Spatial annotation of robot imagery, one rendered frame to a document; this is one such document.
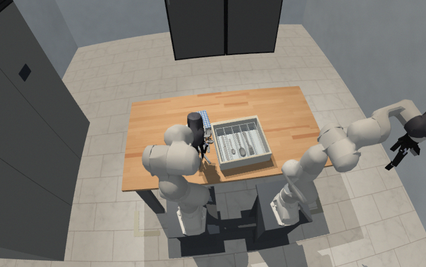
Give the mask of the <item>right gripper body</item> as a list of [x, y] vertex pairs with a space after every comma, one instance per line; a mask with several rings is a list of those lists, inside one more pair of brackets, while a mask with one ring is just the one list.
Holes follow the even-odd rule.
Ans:
[[413, 141], [409, 136], [408, 136], [408, 133], [406, 133], [404, 136], [403, 136], [403, 143], [402, 144], [404, 144], [404, 146], [401, 148], [401, 150], [404, 150], [405, 148], [406, 149], [408, 149], [408, 148], [414, 148], [417, 144], [418, 144], [419, 142], [415, 142], [415, 141]]

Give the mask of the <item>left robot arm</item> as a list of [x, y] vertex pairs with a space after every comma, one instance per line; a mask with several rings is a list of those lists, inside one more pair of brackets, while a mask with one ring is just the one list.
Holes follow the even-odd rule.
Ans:
[[198, 171], [200, 157], [194, 147], [203, 142], [205, 135], [201, 114], [189, 113], [187, 123], [166, 130], [166, 145], [148, 145], [143, 151], [142, 163], [151, 176], [159, 178], [160, 197], [178, 203], [182, 232], [191, 236], [205, 232], [207, 209], [203, 205], [208, 202], [210, 192], [206, 186], [188, 182], [182, 176]]

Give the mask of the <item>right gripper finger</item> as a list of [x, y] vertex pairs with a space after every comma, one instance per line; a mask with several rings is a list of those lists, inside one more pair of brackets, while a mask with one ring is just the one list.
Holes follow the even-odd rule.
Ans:
[[398, 138], [398, 141], [390, 148], [390, 150], [395, 151], [402, 143], [403, 136]]
[[404, 158], [404, 156], [407, 154], [407, 149], [405, 148], [403, 151], [401, 151], [401, 148], [404, 146], [404, 144], [401, 145], [400, 149], [398, 150], [399, 152], [397, 153], [396, 157], [394, 158], [393, 161], [391, 161], [391, 163], [389, 163], [385, 169], [390, 170], [392, 169], [394, 166], [397, 167], [398, 164], [401, 162], [401, 160]]

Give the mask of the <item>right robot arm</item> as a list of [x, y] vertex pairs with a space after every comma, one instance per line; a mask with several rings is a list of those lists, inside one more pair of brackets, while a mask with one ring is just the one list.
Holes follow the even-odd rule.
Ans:
[[287, 184], [270, 203], [278, 224], [289, 226], [299, 222], [298, 202], [308, 205], [316, 201], [319, 194], [312, 181], [324, 169], [328, 156], [337, 172], [351, 171], [361, 156], [358, 149], [380, 144], [389, 137], [392, 116], [413, 141], [426, 140], [426, 112], [422, 115], [412, 100], [401, 100], [374, 111], [370, 118], [351, 123], [347, 133], [339, 123], [328, 123], [317, 137], [319, 143], [311, 146], [300, 161], [288, 160], [282, 166]]

